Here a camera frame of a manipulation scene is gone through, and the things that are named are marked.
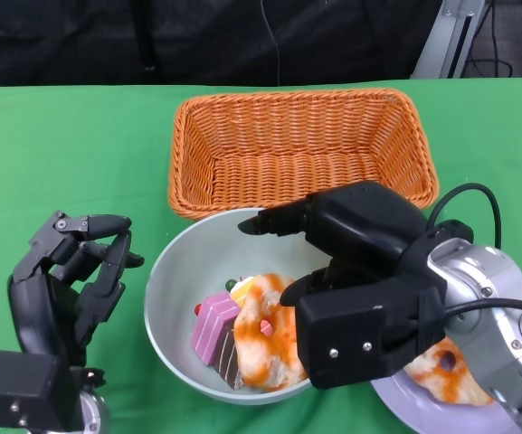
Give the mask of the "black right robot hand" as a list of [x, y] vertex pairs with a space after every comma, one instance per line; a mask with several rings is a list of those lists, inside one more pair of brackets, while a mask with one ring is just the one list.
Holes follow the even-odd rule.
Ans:
[[401, 271], [404, 253], [424, 233], [422, 212], [400, 194], [377, 182], [357, 182], [284, 205], [267, 208], [239, 222], [247, 235], [278, 237], [301, 233], [330, 257], [285, 290], [281, 302], [298, 310], [374, 307], [416, 309], [424, 281]]

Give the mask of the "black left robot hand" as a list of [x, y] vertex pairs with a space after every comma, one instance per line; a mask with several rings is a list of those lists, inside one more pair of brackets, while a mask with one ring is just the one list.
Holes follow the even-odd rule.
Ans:
[[7, 284], [23, 352], [85, 365], [93, 333], [126, 288], [124, 270], [145, 262], [130, 250], [131, 224], [120, 215], [57, 211], [34, 234]]

